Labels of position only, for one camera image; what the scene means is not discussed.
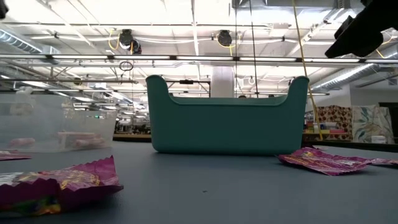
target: clear plastic container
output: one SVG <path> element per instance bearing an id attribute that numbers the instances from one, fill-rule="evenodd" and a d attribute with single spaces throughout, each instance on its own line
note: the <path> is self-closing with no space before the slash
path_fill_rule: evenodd
<path id="1" fill-rule="evenodd" d="M 0 95 L 0 149 L 63 152 L 111 147 L 116 111 L 75 111 L 55 95 Z"/>

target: patterned fabric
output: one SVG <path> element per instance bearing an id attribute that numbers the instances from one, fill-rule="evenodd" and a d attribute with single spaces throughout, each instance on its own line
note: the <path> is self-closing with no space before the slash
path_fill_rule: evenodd
<path id="1" fill-rule="evenodd" d="M 372 143 L 372 136 L 384 136 L 394 144 L 391 116 L 388 108 L 353 106 L 353 141 Z"/>
<path id="2" fill-rule="evenodd" d="M 344 130 L 349 134 L 329 134 L 325 136 L 325 140 L 352 140 L 352 124 L 351 124 L 351 108 L 341 106 L 320 106 L 317 107 L 319 122 L 336 122 L 338 129 Z"/>

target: candy wrapper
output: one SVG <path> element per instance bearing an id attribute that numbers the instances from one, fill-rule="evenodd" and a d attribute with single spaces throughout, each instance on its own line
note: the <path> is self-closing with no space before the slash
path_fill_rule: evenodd
<path id="1" fill-rule="evenodd" d="M 339 175 L 346 172 L 354 172 L 365 168 L 369 164 L 396 164 L 397 160 L 391 159 L 365 159 L 360 157 L 345 157 L 330 155 L 318 149 L 309 147 L 295 151 L 291 155 L 278 156 L 282 162 L 305 166 L 327 175 Z"/>
<path id="2" fill-rule="evenodd" d="M 0 161 L 14 160 L 14 159 L 31 159 L 32 157 L 21 155 L 17 150 L 14 151 L 0 151 Z"/>
<path id="3" fill-rule="evenodd" d="M 67 212 L 122 189 L 113 157 L 62 170 L 0 174 L 0 217 Z"/>

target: teal plastic bin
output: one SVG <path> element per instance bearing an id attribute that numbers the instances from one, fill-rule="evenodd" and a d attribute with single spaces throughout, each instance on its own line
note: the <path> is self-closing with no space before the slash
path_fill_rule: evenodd
<path id="1" fill-rule="evenodd" d="M 172 154 L 275 155 L 300 149 L 308 79 L 275 98 L 184 98 L 146 79 L 152 145 Z"/>

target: hanging cord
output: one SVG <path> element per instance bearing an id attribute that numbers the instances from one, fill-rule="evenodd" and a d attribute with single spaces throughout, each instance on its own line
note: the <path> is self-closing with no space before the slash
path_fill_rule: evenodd
<path id="1" fill-rule="evenodd" d="M 251 0 L 249 0 L 249 4 L 250 4 L 250 18 L 251 18 L 251 35 L 252 35 L 252 40 L 253 40 L 254 77 L 256 78 L 256 95 L 258 98 L 259 97 L 259 87 L 258 87 L 258 83 L 257 83 L 256 44 L 254 43 L 254 26 L 253 26 L 253 15 L 251 12 Z"/>
<path id="2" fill-rule="evenodd" d="M 238 7 L 238 0 L 235 0 L 235 6 Z M 238 10 L 235 9 L 235 41 L 238 38 Z M 238 47 L 235 49 L 235 59 L 238 58 Z M 238 96 L 238 60 L 235 60 L 235 97 Z"/>
<path id="3" fill-rule="evenodd" d="M 109 47 L 110 47 L 112 50 L 117 50 L 117 49 L 119 48 L 119 43 L 120 43 L 120 34 L 118 35 L 118 43 L 116 44 L 116 47 L 113 47 L 112 44 L 111 44 L 111 40 L 110 40 L 110 38 L 112 37 L 112 33 L 113 33 L 113 30 L 111 30 L 111 32 L 109 33 L 108 44 L 109 44 Z"/>
<path id="4" fill-rule="evenodd" d="M 298 43 L 300 44 L 301 59 L 303 61 L 304 74 L 308 78 L 307 66 L 305 65 L 305 60 L 304 60 L 303 45 L 302 45 L 301 40 L 300 40 L 301 39 L 301 35 L 300 35 L 300 29 L 299 29 L 299 22 L 297 20 L 297 10 L 296 10 L 296 2 L 295 2 L 295 0 L 292 0 L 292 4 L 293 4 L 293 10 L 294 10 L 294 19 L 296 21 L 297 35 L 298 35 L 298 39 L 299 39 Z M 323 141 L 323 136 L 322 136 L 322 131 L 321 131 L 321 124 L 319 123 L 318 110 L 317 110 L 317 106 L 315 105 L 315 100 L 313 99 L 312 90 L 311 90 L 311 87 L 310 87 L 309 84 L 308 84 L 308 92 L 310 93 L 310 98 L 311 98 L 311 102 L 312 102 L 313 112 L 314 112 L 314 115 L 315 115 L 315 120 L 317 121 L 317 124 L 318 124 L 319 138 L 321 139 L 321 141 Z"/>
<path id="5" fill-rule="evenodd" d="M 133 50 L 132 50 L 132 48 L 133 48 L 133 46 L 134 46 L 134 42 L 133 42 L 133 40 L 131 41 L 131 44 L 130 44 L 130 54 L 132 55 L 134 52 L 133 52 Z"/>

